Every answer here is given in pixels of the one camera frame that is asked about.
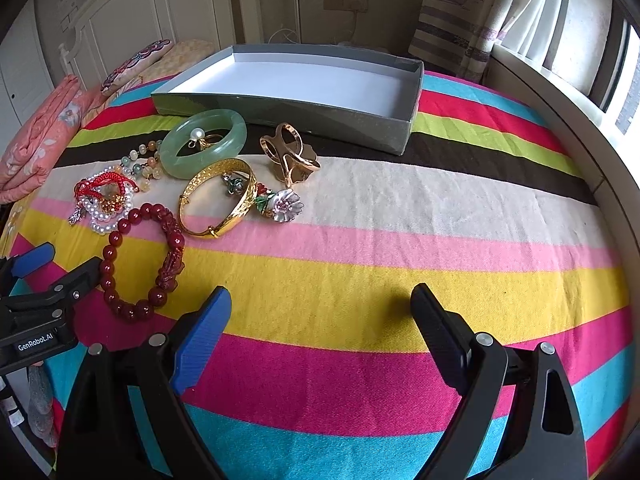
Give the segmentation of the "white wooden headboard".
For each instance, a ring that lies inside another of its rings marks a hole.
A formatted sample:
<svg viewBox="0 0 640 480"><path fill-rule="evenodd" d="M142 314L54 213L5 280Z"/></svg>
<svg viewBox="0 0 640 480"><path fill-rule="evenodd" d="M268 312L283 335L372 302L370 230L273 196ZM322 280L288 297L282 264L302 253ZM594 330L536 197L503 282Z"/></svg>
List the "white wooden headboard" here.
<svg viewBox="0 0 640 480"><path fill-rule="evenodd" d="M87 0L70 21L73 44L60 44L66 74L86 89L160 39L201 39L216 50L264 41L259 0Z"/></svg>

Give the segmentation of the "embroidered decorative pillow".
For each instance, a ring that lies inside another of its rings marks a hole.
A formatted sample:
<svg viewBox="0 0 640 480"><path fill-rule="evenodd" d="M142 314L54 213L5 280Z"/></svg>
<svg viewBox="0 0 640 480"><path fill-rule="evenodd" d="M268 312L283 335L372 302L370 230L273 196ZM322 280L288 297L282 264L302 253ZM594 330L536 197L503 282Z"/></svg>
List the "embroidered decorative pillow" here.
<svg viewBox="0 0 640 480"><path fill-rule="evenodd" d="M134 76L160 60L173 46L174 43L170 39L160 39L148 44L108 74L102 82L101 93L110 96Z"/></svg>

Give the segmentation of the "white wardrobe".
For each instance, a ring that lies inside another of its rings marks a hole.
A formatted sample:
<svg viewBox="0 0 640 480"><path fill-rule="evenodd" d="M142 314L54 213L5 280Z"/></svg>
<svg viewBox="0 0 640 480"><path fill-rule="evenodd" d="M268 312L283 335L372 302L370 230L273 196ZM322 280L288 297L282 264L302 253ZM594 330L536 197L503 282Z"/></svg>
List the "white wardrobe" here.
<svg viewBox="0 0 640 480"><path fill-rule="evenodd" d="M44 60L34 0L27 0L9 28L0 48L0 150L53 91Z"/></svg>

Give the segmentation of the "gold filigree bangle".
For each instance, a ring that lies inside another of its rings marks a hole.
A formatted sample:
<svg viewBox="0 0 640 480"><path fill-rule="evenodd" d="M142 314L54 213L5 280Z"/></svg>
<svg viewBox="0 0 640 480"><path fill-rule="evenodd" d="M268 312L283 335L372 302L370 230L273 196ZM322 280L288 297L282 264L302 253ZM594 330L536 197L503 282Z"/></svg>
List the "gold filigree bangle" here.
<svg viewBox="0 0 640 480"><path fill-rule="evenodd" d="M240 158L227 158L198 172L183 189L177 209L180 228L192 237L221 238L255 203L258 181Z"/></svg>

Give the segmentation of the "yellow floral pillow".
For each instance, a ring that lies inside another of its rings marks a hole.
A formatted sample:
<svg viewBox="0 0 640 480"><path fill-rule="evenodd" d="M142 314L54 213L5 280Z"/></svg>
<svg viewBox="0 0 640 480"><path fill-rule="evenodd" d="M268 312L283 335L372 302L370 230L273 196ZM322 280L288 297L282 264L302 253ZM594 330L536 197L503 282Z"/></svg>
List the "yellow floral pillow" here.
<svg viewBox="0 0 640 480"><path fill-rule="evenodd" d="M214 45L205 40L189 39L179 41L162 58L145 67L144 70L140 70L126 84L123 84L108 98L104 99L102 103L91 105L90 110L82 118L81 127L86 128L89 122L96 118L102 110L112 106L123 93L132 91L144 84L152 84L152 82L176 76L215 52Z"/></svg>

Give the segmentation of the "grey cardboard tray box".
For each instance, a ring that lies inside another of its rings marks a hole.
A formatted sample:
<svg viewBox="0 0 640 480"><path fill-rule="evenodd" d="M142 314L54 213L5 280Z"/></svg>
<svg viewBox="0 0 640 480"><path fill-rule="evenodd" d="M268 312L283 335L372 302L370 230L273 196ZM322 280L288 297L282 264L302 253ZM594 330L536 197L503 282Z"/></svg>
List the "grey cardboard tray box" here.
<svg viewBox="0 0 640 480"><path fill-rule="evenodd" d="M334 44L236 44L152 93L163 115L228 108L255 125L402 154L422 91L421 62Z"/></svg>

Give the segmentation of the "silver lotus flower brooch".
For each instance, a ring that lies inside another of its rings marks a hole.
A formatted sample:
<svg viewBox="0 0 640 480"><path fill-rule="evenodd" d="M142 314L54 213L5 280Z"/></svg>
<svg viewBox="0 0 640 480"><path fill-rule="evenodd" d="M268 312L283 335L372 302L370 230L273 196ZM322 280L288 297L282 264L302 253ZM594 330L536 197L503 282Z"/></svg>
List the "silver lotus flower brooch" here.
<svg viewBox="0 0 640 480"><path fill-rule="evenodd" d="M304 204L292 188L282 188L274 192L262 183L257 185L255 207L264 217L278 222L288 223L303 211Z"/></svg>

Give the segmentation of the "wall power socket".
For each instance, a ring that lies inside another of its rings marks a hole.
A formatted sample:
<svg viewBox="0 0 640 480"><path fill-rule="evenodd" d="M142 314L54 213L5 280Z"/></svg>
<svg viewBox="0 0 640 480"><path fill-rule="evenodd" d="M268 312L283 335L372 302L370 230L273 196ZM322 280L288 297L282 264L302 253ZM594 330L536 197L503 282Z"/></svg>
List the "wall power socket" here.
<svg viewBox="0 0 640 480"><path fill-rule="evenodd" d="M327 11L364 13L368 7L369 0L323 0L323 9Z"/></svg>

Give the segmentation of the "pink folded quilt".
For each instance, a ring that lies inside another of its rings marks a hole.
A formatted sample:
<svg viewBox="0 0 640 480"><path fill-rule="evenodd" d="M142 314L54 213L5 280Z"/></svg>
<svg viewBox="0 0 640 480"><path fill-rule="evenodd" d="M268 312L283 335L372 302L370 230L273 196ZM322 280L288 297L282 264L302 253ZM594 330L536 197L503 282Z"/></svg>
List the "pink folded quilt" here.
<svg viewBox="0 0 640 480"><path fill-rule="evenodd" d="M100 86L81 87L67 75L21 126L1 157L1 203L15 203L46 182L80 129L82 118L104 100Z"/></svg>

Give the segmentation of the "green jade bangle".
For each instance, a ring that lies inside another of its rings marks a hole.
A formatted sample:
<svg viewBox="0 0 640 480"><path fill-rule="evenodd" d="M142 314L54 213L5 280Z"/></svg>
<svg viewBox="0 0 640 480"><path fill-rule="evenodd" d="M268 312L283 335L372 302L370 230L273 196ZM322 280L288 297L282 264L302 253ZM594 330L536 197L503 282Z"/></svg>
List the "green jade bangle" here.
<svg viewBox="0 0 640 480"><path fill-rule="evenodd" d="M206 110L170 130L160 144L160 162L171 177L190 180L215 162L239 155L246 139L246 123L238 112Z"/></svg>

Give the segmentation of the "striped colourful bed sheet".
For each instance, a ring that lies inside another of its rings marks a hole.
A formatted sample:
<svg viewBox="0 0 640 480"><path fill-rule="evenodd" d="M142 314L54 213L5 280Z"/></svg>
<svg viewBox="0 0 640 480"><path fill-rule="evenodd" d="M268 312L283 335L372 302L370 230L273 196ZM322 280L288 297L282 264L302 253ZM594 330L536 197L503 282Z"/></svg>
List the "striped colourful bed sheet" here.
<svg viewBox="0 0 640 480"><path fill-rule="evenodd" d="M216 286L232 315L186 404L231 479L410 479L459 398L409 312L416 284L503 344L553 344L598 472L623 434L634 377L625 274L561 143L518 101L426 74L405 154L314 139L321 169L288 223L249 214L186 238L184 270L147 321L100 292L78 346L46 369L66 409L90 344L135 346Z"/></svg>

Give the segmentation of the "striped curtain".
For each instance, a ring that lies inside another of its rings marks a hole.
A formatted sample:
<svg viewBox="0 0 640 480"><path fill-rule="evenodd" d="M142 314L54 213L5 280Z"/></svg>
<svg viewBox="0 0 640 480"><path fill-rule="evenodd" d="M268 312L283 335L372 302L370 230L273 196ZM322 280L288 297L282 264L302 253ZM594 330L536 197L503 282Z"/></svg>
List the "striped curtain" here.
<svg viewBox="0 0 640 480"><path fill-rule="evenodd" d="M494 47L535 65L555 56L568 0L422 0L408 52L424 67L479 82Z"/></svg>

